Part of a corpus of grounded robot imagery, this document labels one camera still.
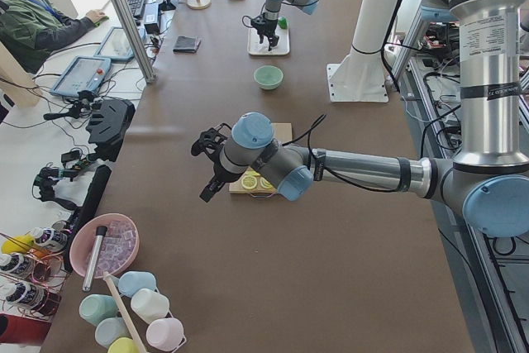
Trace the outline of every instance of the person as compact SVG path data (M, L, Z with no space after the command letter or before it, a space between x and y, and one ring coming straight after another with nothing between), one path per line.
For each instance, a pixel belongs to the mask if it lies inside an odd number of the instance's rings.
M7 5L0 12L0 41L32 74L53 51L75 42L106 17L102 10L90 10L81 19L69 18L49 0L0 1Z

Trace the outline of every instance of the green object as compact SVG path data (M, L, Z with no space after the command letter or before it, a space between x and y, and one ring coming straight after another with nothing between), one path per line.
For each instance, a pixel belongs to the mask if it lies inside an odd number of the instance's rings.
M283 71L273 65L263 65L255 70L254 80L263 90L273 90L283 81Z
M103 21L106 21L106 20L108 20L108 19L109 19L109 16L105 16L105 17L101 18L98 22L96 22L94 25L95 25L96 27L98 27L98 26L101 25L101 23L102 23Z
M287 19L285 17L280 17L278 19L278 25L281 29L287 29Z

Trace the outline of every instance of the white tray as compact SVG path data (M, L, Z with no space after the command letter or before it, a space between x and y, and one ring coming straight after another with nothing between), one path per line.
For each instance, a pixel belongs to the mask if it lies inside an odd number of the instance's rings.
M263 43L259 43L259 35L254 28L248 29L248 54L250 55L286 55L290 52L290 38L288 36L288 28L277 28L275 34L279 36L278 45L268 51L268 39L263 39Z

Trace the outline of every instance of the pink bowl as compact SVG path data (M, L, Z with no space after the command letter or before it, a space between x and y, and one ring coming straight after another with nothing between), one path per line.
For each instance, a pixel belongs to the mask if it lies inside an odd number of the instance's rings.
M100 226L109 227L113 221L124 222L126 226L129 226L129 228L134 231L136 241L134 242L134 247L131 254L123 261L114 264L113 268L115 269L112 271L109 270L109 273L120 274L131 265L132 261L138 254L138 250L140 249L140 236L138 235L136 225L129 217L125 215L103 214L99 217L95 217L92 221L88 222L84 227L82 227L81 230L77 232L77 235L75 235L74 241L72 241L72 246L70 247L69 251L69 259L72 264L72 268L75 270L75 273L84 277L86 274L88 256L92 251L93 243L96 239L96 228ZM95 279L101 278L101 275L96 274Z

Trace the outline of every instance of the green bowl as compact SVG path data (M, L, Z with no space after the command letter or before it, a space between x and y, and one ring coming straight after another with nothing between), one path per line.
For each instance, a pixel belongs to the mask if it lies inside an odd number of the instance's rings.
M273 65L263 65L255 70L254 80L263 90L273 90L283 81L283 72Z

